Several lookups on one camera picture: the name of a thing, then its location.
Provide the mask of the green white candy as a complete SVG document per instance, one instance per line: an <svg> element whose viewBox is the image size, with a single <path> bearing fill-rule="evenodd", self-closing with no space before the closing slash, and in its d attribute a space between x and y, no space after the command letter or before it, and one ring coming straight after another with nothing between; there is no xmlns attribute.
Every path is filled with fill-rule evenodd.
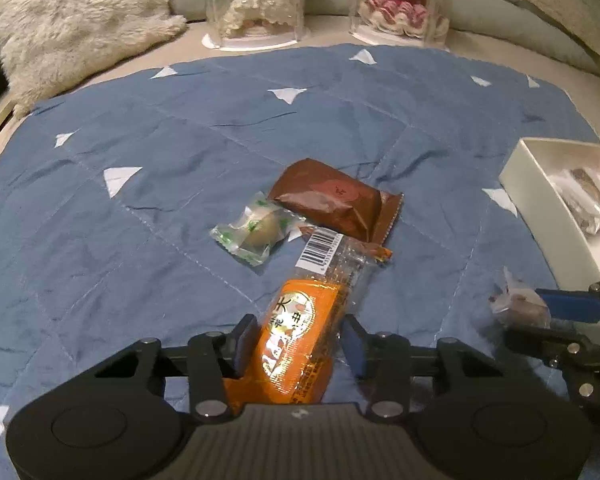
<svg viewBox="0 0 600 480"><path fill-rule="evenodd" d="M233 257L250 266L262 266L280 243L294 240L307 225L301 214L257 192L237 220L217 224L210 236Z"/></svg>

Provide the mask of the small clear candy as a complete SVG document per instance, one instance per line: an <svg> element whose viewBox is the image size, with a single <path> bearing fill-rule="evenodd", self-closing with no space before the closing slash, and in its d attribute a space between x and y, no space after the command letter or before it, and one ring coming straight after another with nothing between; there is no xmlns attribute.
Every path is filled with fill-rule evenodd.
<svg viewBox="0 0 600 480"><path fill-rule="evenodd" d="M546 302L507 268L503 274L504 288L489 297L489 307L498 322L504 326L549 328L552 316Z"/></svg>

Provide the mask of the white fluffy pillow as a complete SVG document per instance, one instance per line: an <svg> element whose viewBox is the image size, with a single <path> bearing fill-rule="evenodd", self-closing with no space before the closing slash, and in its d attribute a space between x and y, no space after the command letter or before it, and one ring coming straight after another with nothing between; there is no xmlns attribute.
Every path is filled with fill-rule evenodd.
<svg viewBox="0 0 600 480"><path fill-rule="evenodd" d="M169 0L0 0L0 60L15 116L185 29Z"/></svg>

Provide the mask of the clear round pastry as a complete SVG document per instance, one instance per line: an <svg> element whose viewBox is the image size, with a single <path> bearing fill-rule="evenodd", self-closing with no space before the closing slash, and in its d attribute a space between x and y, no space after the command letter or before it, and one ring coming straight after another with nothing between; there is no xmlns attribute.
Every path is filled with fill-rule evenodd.
<svg viewBox="0 0 600 480"><path fill-rule="evenodd" d="M592 167L564 169L548 176L577 222L588 236L600 232L600 170Z"/></svg>

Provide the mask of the white cardboard tray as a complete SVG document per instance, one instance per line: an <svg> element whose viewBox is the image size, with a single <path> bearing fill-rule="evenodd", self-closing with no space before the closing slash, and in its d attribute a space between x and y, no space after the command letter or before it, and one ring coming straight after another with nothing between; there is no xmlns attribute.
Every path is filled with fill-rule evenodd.
<svg viewBox="0 0 600 480"><path fill-rule="evenodd" d="M559 288L585 290L600 281L600 232L582 232L548 177L566 169L600 170L600 144L523 138L500 182L541 248Z"/></svg>

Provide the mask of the orange barcode snack packet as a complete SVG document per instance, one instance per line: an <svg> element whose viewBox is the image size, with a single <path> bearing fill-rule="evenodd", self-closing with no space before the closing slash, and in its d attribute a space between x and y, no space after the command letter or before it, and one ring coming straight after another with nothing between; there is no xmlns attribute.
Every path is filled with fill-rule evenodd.
<svg viewBox="0 0 600 480"><path fill-rule="evenodd" d="M294 270L270 303L245 373L224 382L237 414L248 404L314 404L332 374L343 315L392 251L326 228L304 226Z"/></svg>

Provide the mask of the blue quilted triangle mat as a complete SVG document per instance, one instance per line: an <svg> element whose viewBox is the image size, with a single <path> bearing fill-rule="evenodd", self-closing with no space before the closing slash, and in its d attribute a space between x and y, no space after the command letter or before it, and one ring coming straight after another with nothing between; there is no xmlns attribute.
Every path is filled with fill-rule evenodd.
<svg viewBox="0 0 600 480"><path fill-rule="evenodd" d="M0 156L1 423L137 339L263 314L302 251L260 268L211 229L313 158L404 202L362 302L369 330L504 358L505 272L553 275L490 194L517 142L595 133L538 77L438 50L354 44L144 70L38 104Z"/></svg>

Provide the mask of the brown foil snack packet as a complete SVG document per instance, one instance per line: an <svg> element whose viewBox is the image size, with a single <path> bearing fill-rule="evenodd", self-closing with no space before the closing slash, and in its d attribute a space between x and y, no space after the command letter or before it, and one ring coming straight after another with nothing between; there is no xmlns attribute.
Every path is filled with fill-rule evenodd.
<svg viewBox="0 0 600 480"><path fill-rule="evenodd" d="M378 190L310 158L287 167L268 198L318 226L378 245L385 243L403 204L401 193Z"/></svg>

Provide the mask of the red doll display case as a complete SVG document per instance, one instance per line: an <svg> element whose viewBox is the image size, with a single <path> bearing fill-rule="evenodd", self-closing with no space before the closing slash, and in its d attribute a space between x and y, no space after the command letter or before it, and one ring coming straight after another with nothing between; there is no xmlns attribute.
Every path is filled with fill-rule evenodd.
<svg viewBox="0 0 600 480"><path fill-rule="evenodd" d="M452 0L351 0L350 33L378 46L444 48Z"/></svg>

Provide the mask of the white doll display case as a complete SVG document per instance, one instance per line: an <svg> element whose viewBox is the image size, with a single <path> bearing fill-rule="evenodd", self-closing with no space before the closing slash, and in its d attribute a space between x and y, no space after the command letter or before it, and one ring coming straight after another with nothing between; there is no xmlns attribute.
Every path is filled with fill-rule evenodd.
<svg viewBox="0 0 600 480"><path fill-rule="evenodd" d="M290 47L306 36L304 0L204 0L211 50L252 52Z"/></svg>

